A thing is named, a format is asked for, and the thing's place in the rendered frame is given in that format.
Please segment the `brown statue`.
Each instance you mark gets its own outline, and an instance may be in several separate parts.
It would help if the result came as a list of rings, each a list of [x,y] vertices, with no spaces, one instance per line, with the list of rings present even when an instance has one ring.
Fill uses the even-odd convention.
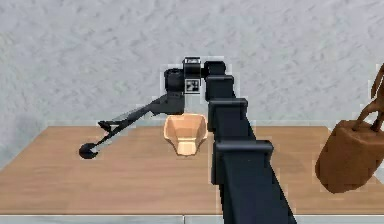
[[[319,154],[315,174],[331,193],[362,187],[384,160],[384,63],[370,97],[356,120],[341,120],[334,127]]]

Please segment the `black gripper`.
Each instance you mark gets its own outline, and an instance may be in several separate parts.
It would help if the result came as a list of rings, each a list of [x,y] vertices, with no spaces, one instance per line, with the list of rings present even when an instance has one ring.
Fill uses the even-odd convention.
[[[126,127],[137,121],[139,118],[152,112],[154,115],[180,115],[184,113],[185,108],[185,80],[182,69],[172,68],[164,72],[164,82],[166,93],[153,104],[139,107],[130,112],[119,115],[108,121],[99,121],[98,125],[106,132],[106,135],[97,143],[83,144],[78,153],[83,159],[93,159],[111,139],[116,137]]]

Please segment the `tan bowl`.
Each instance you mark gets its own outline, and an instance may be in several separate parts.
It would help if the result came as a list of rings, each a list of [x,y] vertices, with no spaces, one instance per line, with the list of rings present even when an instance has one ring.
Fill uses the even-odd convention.
[[[164,139],[179,156],[194,156],[208,136],[207,120],[202,114],[169,115],[164,123]]]

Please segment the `wooden table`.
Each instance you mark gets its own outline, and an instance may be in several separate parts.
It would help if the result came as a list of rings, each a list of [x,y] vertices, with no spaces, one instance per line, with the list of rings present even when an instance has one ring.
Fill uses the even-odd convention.
[[[272,163],[293,212],[384,215],[384,184],[376,178],[355,191],[327,192],[314,164],[329,131],[321,126],[260,126],[273,143]],[[177,155],[160,127],[138,127],[93,160],[80,146],[102,136],[96,127],[49,127],[0,170],[0,214],[218,214],[210,182],[211,144]]]

